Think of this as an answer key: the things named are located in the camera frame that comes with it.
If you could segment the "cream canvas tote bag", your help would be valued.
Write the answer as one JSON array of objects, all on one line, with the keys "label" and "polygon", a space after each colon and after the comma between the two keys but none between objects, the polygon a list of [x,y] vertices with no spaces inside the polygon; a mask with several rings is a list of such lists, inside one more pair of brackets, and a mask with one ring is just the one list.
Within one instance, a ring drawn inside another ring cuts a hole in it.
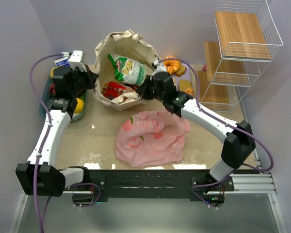
[{"label": "cream canvas tote bag", "polygon": [[110,100],[104,97],[101,91],[104,84],[114,80],[114,69],[108,59],[109,54],[126,56],[151,67],[151,64],[159,59],[154,47],[146,43],[140,34],[126,30],[110,33],[96,46],[95,53],[95,64],[90,69],[98,75],[94,88],[96,100],[117,111],[124,111],[135,105],[148,103],[136,92],[123,94],[116,100]]}]

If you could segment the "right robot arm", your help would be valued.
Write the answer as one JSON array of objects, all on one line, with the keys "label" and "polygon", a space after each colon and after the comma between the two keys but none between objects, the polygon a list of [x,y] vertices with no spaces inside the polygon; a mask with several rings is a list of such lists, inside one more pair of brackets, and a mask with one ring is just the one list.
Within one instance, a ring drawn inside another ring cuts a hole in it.
[{"label": "right robot arm", "polygon": [[178,91],[166,72],[147,76],[137,93],[145,100],[160,101],[168,112],[198,124],[223,143],[221,158],[209,172],[213,180],[221,181],[238,169],[256,148],[248,122],[237,123],[198,104],[189,94]]}]

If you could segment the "green white chips bag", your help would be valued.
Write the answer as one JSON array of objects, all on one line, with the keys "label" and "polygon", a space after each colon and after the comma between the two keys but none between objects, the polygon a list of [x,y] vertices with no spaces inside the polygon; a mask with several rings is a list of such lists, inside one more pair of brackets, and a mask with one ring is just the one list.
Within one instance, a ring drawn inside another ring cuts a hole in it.
[{"label": "green white chips bag", "polygon": [[108,59],[114,68],[114,78],[126,84],[141,86],[153,72],[147,65],[125,56],[108,54]]}]

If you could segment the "large red cookie bag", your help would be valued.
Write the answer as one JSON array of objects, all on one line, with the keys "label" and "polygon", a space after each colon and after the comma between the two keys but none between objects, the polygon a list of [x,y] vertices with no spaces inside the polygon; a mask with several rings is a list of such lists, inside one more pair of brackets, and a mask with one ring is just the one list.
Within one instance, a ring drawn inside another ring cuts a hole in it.
[{"label": "large red cookie bag", "polygon": [[113,100],[121,96],[122,94],[133,92],[133,91],[134,89],[129,86],[118,84],[116,82],[108,82],[104,84],[101,93],[107,99]]}]

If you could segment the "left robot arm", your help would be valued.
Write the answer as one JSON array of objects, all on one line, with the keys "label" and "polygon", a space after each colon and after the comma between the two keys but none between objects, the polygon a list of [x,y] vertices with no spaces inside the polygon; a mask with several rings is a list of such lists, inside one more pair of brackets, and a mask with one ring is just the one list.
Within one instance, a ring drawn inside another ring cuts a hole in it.
[{"label": "left robot arm", "polygon": [[85,181],[85,168],[58,170],[54,165],[58,146],[76,109],[77,97],[94,89],[96,79],[97,74],[85,64],[54,70],[54,86],[45,103],[46,118],[41,135],[27,162],[16,166],[16,176],[25,194],[59,197],[67,187]]}]

